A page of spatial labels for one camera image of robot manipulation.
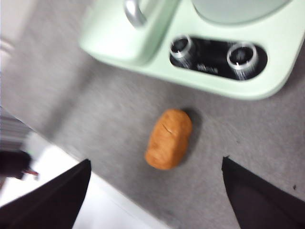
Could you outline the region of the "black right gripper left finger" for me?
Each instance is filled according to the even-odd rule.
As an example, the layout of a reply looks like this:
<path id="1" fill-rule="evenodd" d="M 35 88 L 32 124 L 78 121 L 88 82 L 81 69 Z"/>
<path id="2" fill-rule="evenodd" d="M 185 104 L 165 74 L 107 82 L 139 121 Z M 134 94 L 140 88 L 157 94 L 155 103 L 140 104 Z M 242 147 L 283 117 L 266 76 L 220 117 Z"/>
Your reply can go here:
<path id="1" fill-rule="evenodd" d="M 0 208 L 2 229 L 71 229 L 91 178 L 88 159 Z"/>

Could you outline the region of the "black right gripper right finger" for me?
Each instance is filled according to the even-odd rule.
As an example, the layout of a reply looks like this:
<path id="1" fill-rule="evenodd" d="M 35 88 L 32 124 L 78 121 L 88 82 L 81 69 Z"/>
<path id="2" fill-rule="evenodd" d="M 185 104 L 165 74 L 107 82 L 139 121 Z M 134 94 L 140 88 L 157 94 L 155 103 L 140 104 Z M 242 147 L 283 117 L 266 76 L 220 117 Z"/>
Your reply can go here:
<path id="1" fill-rule="evenodd" d="M 222 161 L 225 190 L 242 229 L 303 229 L 305 202 L 228 157 Z"/>

